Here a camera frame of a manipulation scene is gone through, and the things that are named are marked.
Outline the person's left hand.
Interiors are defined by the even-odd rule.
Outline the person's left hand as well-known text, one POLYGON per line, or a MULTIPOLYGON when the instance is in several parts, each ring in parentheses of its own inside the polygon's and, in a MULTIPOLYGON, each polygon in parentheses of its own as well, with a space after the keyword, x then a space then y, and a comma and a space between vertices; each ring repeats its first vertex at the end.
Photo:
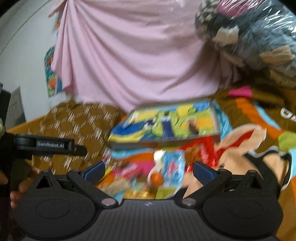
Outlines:
POLYGON ((13 189, 10 190, 10 178, 1 171, 1 209, 7 210, 8 206, 15 209, 19 200, 38 177, 39 172, 40 170, 36 167, 13 170, 11 174, 13 189))

